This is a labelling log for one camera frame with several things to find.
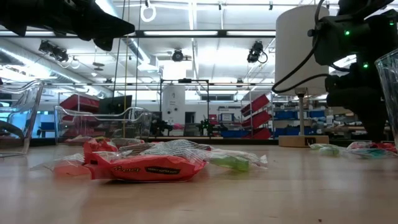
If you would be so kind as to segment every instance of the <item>clear plastic bin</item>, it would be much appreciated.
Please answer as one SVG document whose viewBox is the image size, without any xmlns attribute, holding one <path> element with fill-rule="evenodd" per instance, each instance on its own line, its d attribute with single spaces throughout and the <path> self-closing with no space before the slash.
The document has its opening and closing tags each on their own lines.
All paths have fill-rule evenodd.
<svg viewBox="0 0 398 224">
<path fill-rule="evenodd" d="M 54 112 L 57 143 L 79 145 L 85 138 L 96 137 L 149 138 L 152 113 L 144 108 L 131 107 L 122 114 L 93 114 L 56 106 Z"/>
<path fill-rule="evenodd" d="M 32 81 L 20 89 L 0 87 L 0 157 L 28 153 L 43 86 Z"/>
<path fill-rule="evenodd" d="M 398 49 L 375 62 L 386 101 L 389 121 L 398 145 Z"/>
</svg>

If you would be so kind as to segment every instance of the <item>wooden block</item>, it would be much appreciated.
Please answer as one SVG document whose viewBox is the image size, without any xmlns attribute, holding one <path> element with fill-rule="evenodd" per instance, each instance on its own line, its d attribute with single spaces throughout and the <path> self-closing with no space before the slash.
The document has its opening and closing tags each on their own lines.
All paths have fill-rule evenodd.
<svg viewBox="0 0 398 224">
<path fill-rule="evenodd" d="M 329 136 L 279 136 L 281 147 L 309 147 L 315 143 L 329 144 Z"/>
</svg>

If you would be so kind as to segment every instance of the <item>laboratory room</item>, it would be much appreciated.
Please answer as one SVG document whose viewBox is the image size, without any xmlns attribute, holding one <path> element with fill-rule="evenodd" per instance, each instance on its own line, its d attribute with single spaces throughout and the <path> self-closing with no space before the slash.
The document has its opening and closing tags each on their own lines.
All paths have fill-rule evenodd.
<svg viewBox="0 0 398 224">
<path fill-rule="evenodd" d="M 1 224 L 397 223 L 397 11 L 0 0 Z"/>
</svg>

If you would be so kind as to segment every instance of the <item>ceiling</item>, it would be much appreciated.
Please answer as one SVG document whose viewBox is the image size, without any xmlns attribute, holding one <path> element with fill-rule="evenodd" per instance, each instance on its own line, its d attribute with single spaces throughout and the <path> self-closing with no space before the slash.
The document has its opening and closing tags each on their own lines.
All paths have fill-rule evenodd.
<svg viewBox="0 0 398 224">
<path fill-rule="evenodd" d="M 219 1 L 214 0 L 159 0 L 150 1 L 157 12 L 154 20 L 144 22 L 140 17 L 140 8 L 145 7 L 145 1 L 126 0 L 127 7 L 124 8 L 124 13 L 123 2 L 124 0 L 113 0 L 116 13 L 124 14 L 123 19 L 134 24 L 136 30 L 274 30 L 276 19 L 284 11 L 299 5 L 314 4 L 313 0 L 274 0 L 273 9 L 269 10 L 269 1 L 222 0 L 222 10 L 219 10 Z M 330 0 L 329 2 L 330 14 L 336 14 L 338 1 Z M 398 6 L 398 1 L 394 1 L 390 6 Z M 150 10 L 146 10 L 145 15 L 150 17 Z M 41 41 L 46 39 L 10 37 L 5 40 L 42 56 L 38 48 Z M 137 69 L 140 63 L 136 60 L 136 56 L 124 42 L 120 43 L 119 49 L 118 39 L 114 40 L 113 49 L 110 52 L 96 49 L 92 41 L 60 38 L 48 40 L 54 45 L 67 49 L 70 58 L 75 57 L 80 62 L 80 66 L 76 69 L 72 67 L 62 69 L 93 82 L 102 83 L 107 78 L 114 80 L 115 74 L 117 82 L 124 82 L 126 77 L 129 83 L 136 82 L 136 79 L 138 82 L 144 83 L 159 81 L 158 72 L 145 72 Z M 188 63 L 185 63 L 188 68 L 187 78 L 209 79 L 211 82 L 218 83 L 236 82 L 238 78 L 244 78 L 245 82 L 250 83 L 271 83 L 275 67 L 274 53 L 269 52 L 268 62 L 264 64 L 248 64 L 246 60 L 249 49 L 257 40 L 262 41 L 263 45 L 267 47 L 266 52 L 268 49 L 274 48 L 272 38 L 197 38 L 194 40 L 194 44 L 197 45 L 195 51 L 193 50 L 193 40 L 190 37 L 146 38 L 135 41 L 146 55 L 158 58 L 159 66 L 170 63 L 170 52 L 181 49 L 183 54 L 189 56 L 190 59 Z M 196 56 L 197 77 L 194 76 L 191 62 L 193 54 Z M 54 62 L 46 55 L 40 60 Z M 105 64 L 102 72 L 94 71 L 94 61 Z"/>
</svg>

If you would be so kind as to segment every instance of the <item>wooden tabletop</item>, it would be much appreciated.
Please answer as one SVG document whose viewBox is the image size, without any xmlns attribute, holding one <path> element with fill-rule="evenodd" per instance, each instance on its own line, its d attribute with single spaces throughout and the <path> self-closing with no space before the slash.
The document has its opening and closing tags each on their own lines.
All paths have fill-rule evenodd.
<svg viewBox="0 0 398 224">
<path fill-rule="evenodd" d="M 220 146 L 267 154 L 267 170 L 208 165 L 192 181 L 124 184 L 53 179 L 30 167 L 79 147 L 0 158 L 0 223 L 397 223 L 398 160 L 320 157 L 305 149 Z"/>
</svg>

